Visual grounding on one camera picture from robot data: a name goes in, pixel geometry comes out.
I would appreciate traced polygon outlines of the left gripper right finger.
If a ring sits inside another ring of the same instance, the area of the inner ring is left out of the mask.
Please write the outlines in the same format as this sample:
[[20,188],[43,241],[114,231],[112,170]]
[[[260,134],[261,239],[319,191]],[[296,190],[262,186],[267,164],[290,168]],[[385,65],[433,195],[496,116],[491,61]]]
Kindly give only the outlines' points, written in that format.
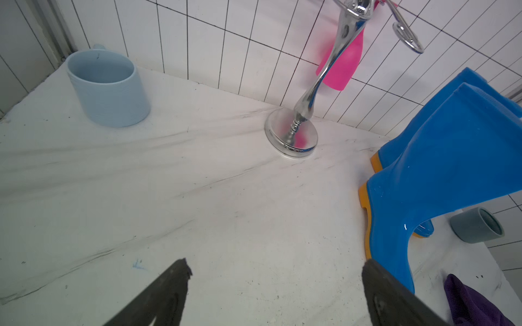
[[373,325],[446,325],[374,259],[362,269],[362,282]]

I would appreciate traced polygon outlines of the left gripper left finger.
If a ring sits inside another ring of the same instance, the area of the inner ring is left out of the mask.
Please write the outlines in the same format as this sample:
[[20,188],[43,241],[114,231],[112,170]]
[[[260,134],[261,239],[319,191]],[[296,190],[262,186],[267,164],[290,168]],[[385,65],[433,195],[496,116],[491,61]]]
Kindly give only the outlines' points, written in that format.
[[106,325],[179,325],[192,270],[178,259]]

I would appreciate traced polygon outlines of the purple cloth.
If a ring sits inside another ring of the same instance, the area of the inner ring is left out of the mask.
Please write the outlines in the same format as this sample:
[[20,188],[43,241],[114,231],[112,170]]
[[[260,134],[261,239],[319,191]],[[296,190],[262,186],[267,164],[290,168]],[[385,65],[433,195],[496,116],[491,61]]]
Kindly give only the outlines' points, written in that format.
[[514,326],[486,297],[463,284],[454,274],[445,279],[444,290],[454,325]]

